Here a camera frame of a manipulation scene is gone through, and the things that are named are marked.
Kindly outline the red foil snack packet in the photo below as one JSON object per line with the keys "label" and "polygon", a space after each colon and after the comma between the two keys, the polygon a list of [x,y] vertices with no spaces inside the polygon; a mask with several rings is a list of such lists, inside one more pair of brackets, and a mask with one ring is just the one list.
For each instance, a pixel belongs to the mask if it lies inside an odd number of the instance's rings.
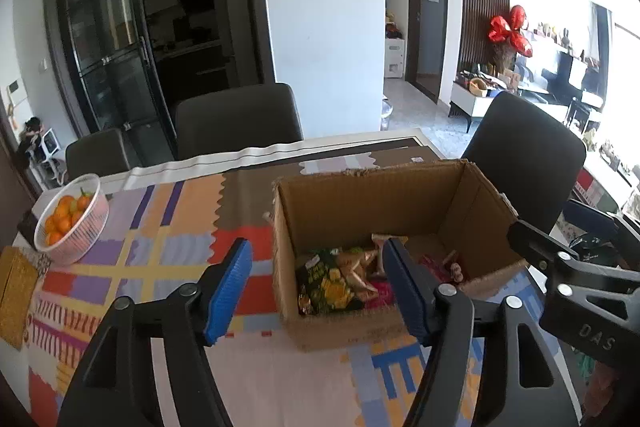
{"label": "red foil snack packet", "polygon": [[439,283],[460,285],[465,281],[465,272],[462,264],[458,261],[458,257],[457,251],[450,251],[447,256],[440,260],[424,255],[419,263],[427,267],[427,270]]}

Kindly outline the beige paper snack bag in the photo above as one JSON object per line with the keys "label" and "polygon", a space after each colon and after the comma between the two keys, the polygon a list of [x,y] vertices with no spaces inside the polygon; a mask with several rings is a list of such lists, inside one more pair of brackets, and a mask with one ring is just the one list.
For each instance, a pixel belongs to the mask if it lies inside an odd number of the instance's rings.
{"label": "beige paper snack bag", "polygon": [[401,245],[408,241],[407,236],[373,234],[371,248],[352,247],[346,251],[339,251],[335,260],[350,289],[363,304],[375,294],[371,286],[374,280],[386,280],[384,268],[383,247],[389,239],[398,239]]}

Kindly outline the brown cardboard box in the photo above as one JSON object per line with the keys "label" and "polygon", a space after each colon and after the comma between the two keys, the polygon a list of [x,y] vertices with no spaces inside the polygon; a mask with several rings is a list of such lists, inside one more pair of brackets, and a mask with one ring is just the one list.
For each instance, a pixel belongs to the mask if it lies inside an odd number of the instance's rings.
{"label": "brown cardboard box", "polygon": [[[458,287],[476,299],[495,296],[526,262],[506,236],[516,220],[510,202],[477,165],[443,160],[283,178],[273,187],[273,292],[281,322],[298,349],[343,348],[404,335],[398,310],[413,291],[434,300],[435,268],[457,263]],[[393,303],[331,310],[345,288],[320,269],[297,277],[334,248],[372,247],[382,254]]]}

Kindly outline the green snack packet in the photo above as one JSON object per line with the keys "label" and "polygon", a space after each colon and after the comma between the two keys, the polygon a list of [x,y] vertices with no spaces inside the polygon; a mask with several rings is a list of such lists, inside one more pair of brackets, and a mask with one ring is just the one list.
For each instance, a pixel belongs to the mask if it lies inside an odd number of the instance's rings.
{"label": "green snack packet", "polygon": [[311,251],[311,257],[296,269],[296,301],[301,317],[363,309],[363,302],[338,266],[339,254],[338,248]]}

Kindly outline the dark chair right side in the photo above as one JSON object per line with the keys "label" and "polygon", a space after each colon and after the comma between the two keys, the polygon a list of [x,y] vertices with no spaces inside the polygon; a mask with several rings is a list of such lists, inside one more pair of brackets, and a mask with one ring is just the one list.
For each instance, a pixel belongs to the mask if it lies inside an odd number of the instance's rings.
{"label": "dark chair right side", "polygon": [[510,93],[491,102],[462,154],[518,217],[549,233],[586,160],[584,142],[541,108]]}

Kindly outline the dark chair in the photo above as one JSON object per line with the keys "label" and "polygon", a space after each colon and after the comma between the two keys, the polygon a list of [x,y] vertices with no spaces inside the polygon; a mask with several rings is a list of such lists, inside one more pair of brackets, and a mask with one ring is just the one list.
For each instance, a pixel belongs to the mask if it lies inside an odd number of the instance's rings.
{"label": "dark chair", "polygon": [[586,160],[584,142],[541,108],[510,93],[491,102],[462,154],[518,217],[549,233]]}
{"label": "dark chair", "polygon": [[65,150],[65,161],[70,181],[88,173],[111,176],[131,168],[119,129],[106,129],[70,143]]}
{"label": "dark chair", "polygon": [[286,83],[189,98],[177,106],[176,131],[180,159],[304,139],[294,93]]}

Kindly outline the white basket of oranges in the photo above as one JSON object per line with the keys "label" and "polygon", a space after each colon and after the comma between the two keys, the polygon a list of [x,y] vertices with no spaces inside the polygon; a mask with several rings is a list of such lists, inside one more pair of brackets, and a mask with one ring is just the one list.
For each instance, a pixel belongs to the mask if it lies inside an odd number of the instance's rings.
{"label": "white basket of oranges", "polygon": [[44,208],[34,233],[35,247],[56,265],[71,265],[96,243],[107,217],[100,178],[94,173],[78,176]]}

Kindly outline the dark chair far middle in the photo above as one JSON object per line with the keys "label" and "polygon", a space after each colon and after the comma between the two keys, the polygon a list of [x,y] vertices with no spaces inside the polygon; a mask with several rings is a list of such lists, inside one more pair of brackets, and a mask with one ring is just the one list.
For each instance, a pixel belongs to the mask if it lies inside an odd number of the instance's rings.
{"label": "dark chair far middle", "polygon": [[176,131],[180,159],[304,139],[294,93],[286,83],[189,98],[177,106]]}

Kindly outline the dark chair far left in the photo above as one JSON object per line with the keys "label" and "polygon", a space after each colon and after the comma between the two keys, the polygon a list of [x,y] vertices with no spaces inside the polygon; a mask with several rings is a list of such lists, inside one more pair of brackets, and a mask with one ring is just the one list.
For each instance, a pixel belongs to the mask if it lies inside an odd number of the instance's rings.
{"label": "dark chair far left", "polygon": [[70,143],[65,150],[65,161],[70,181],[88,173],[111,176],[131,168],[119,129],[106,129]]}

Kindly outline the white low tv cabinet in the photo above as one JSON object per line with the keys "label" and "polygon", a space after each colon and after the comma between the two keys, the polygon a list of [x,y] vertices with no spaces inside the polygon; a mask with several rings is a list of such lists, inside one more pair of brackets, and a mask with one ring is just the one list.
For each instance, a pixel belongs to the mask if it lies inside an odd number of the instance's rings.
{"label": "white low tv cabinet", "polygon": [[489,106],[494,101],[490,96],[475,96],[460,83],[454,83],[449,102],[449,117],[460,116],[466,121],[466,132],[469,132],[474,122],[480,122]]}

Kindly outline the yellow woven box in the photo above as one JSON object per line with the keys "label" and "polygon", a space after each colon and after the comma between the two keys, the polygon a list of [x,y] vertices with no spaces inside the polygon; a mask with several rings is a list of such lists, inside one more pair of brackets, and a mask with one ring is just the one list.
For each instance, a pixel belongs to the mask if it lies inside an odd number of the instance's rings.
{"label": "yellow woven box", "polygon": [[0,258],[0,335],[21,350],[38,273],[20,248],[6,246]]}

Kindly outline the red balloon bow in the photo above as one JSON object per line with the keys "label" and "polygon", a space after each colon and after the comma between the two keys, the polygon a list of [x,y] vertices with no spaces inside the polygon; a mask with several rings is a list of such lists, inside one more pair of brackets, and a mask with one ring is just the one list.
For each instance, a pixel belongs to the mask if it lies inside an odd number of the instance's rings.
{"label": "red balloon bow", "polygon": [[526,12],[524,8],[519,4],[514,5],[508,18],[496,15],[490,20],[488,39],[492,43],[509,43],[518,54],[532,57],[533,47],[522,34],[525,21]]}

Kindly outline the black glass sliding door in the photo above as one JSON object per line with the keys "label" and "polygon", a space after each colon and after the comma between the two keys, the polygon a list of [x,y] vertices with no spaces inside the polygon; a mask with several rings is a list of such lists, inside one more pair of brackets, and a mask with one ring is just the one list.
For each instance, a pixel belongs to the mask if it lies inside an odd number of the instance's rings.
{"label": "black glass sliding door", "polygon": [[266,0],[44,0],[79,135],[118,129],[145,165],[177,154],[178,105],[273,82]]}

